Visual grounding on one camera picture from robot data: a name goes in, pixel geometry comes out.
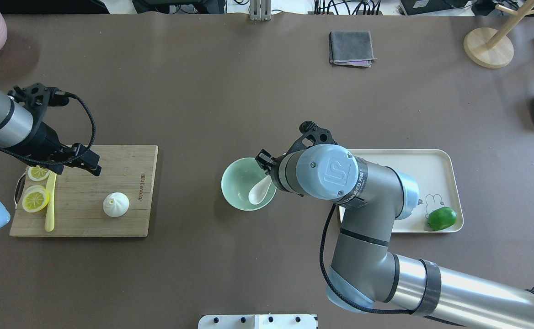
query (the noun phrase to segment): white label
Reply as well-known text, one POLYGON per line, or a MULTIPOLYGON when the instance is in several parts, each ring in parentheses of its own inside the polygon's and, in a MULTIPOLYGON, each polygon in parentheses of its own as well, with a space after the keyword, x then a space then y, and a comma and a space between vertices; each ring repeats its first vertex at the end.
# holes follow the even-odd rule
POLYGON ((422 8, 422 7, 425 7, 427 6, 427 3, 430 2, 430 0, 419 0, 419 1, 416 1, 415 4, 413 5, 413 8, 422 8))

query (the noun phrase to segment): white metal plate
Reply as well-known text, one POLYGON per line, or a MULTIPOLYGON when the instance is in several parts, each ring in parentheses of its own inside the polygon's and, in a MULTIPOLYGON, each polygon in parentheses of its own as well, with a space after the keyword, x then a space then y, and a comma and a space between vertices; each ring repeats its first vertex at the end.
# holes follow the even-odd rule
MULTIPOLYGON (((408 174, 419 185, 418 206, 411 216, 396 220, 394 233, 452 233, 464 225, 462 208, 452 161, 446 152, 434 149, 351 149, 355 156, 381 166, 391 167, 408 174), (429 214, 442 207, 450 207, 458 214, 455 225, 434 231, 427 226, 429 214)), ((344 208, 339 211, 340 222, 344 208)))
POLYGON ((239 314, 203 316, 198 329, 317 329, 312 314, 239 314))

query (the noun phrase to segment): lime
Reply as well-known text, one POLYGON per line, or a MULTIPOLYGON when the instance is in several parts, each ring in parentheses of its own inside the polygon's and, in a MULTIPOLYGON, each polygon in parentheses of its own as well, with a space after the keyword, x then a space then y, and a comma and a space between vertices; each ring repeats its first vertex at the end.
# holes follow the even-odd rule
POLYGON ((40 166, 30 167, 27 171, 27 175, 32 181, 40 181, 48 177, 49 170, 46 168, 41 168, 40 166))
POLYGON ((44 209, 49 202, 49 192, 41 185, 34 185, 25 190, 23 195, 23 210, 38 212, 44 209))
POLYGON ((427 219, 427 224, 434 231, 441 231, 448 227, 451 227, 456 223, 456 212, 450 207, 442 207, 436 209, 430 213, 430 216, 427 219))

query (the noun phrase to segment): green lime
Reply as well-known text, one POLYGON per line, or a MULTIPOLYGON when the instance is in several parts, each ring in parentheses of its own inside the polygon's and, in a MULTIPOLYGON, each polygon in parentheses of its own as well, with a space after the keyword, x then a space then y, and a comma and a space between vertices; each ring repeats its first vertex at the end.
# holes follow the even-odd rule
POLYGON ((442 207, 432 211, 427 219, 427 224, 434 231, 441 231, 451 227, 456 222, 456 212, 450 207, 442 207))

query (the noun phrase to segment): cutting board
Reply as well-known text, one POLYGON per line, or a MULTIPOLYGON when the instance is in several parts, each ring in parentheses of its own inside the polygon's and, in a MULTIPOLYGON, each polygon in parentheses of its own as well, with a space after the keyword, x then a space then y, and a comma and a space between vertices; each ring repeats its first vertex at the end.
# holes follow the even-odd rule
MULTIPOLYGON (((100 156, 99 177, 65 167, 56 179, 55 228, 46 232, 45 208, 26 212, 17 205, 12 237, 146 237, 150 225, 151 201, 157 163, 157 145, 93 145, 100 156), (122 192, 129 198, 129 210, 116 218, 102 210, 104 198, 122 192)), ((42 185, 47 179, 32 181, 25 175, 25 186, 42 185)))

